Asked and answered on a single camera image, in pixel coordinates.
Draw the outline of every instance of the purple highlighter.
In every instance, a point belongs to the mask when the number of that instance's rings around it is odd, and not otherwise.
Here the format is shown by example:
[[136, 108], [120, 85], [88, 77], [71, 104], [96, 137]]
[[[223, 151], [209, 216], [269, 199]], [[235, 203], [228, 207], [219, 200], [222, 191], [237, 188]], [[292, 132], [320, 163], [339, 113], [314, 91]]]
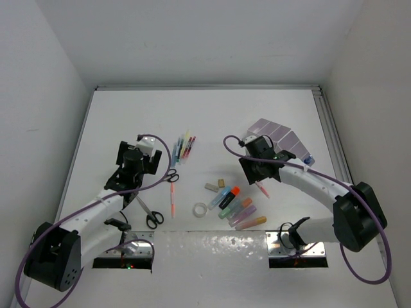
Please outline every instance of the purple highlighter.
[[257, 210], [257, 208], [253, 205], [250, 205], [249, 207], [246, 207], [234, 218], [233, 221], [229, 222], [230, 227], [235, 227], [238, 223], [241, 223], [245, 218], [249, 217], [256, 210]]

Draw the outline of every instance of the gray wall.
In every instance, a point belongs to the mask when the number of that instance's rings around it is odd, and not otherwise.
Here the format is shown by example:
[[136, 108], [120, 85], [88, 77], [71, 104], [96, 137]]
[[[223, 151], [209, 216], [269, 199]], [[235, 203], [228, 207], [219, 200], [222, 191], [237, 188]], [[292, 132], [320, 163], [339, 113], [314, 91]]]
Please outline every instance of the gray wall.
[[0, 306], [33, 231], [53, 221], [89, 93], [34, 0], [0, 5]]
[[356, 182], [370, 183], [385, 211], [391, 281], [410, 307], [411, 2], [368, 0], [326, 85]]
[[37, 0], [86, 85], [318, 83], [359, 0]]

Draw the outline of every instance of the eraser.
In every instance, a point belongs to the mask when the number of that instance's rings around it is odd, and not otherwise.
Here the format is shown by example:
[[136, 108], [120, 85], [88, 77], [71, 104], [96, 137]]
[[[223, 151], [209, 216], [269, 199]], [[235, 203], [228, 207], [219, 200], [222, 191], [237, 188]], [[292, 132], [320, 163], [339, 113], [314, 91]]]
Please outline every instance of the eraser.
[[210, 184], [210, 183], [205, 183], [206, 185], [204, 186], [205, 189], [209, 189], [210, 191], [214, 191], [215, 193], [218, 193], [218, 187]]
[[221, 178], [221, 179], [218, 180], [218, 186], [219, 186], [219, 188], [224, 188], [224, 187], [225, 187], [224, 179], [223, 179], [223, 178]]

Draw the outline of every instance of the black marker with orange cap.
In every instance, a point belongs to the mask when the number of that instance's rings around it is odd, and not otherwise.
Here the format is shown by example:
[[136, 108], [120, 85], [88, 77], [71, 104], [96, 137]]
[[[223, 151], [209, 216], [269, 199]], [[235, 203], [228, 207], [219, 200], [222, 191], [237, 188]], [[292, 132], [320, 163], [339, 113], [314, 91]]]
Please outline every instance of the black marker with orange cap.
[[233, 189], [231, 189], [231, 191], [225, 196], [225, 198], [223, 199], [223, 201], [221, 201], [220, 205], [218, 207], [220, 207], [222, 210], [225, 209], [228, 204], [230, 204], [230, 202], [240, 193], [240, 188], [238, 188], [237, 186], [234, 186]]

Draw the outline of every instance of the black scissors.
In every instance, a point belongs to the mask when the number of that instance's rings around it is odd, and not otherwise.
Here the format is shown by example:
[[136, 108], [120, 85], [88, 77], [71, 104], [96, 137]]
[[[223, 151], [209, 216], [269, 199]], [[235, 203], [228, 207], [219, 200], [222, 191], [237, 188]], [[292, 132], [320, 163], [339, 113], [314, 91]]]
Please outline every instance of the black scissors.
[[140, 197], [136, 196], [136, 200], [140, 203], [143, 210], [147, 213], [146, 224], [148, 228], [154, 230], [158, 227], [158, 225], [164, 223], [164, 216], [160, 212], [156, 212], [154, 210], [150, 211], [150, 209], [147, 207], [144, 201], [140, 199]]
[[177, 173], [177, 170], [174, 168], [171, 168], [166, 177], [164, 178], [163, 182], [167, 181], [169, 183], [174, 183], [177, 182], [180, 178], [180, 175]]

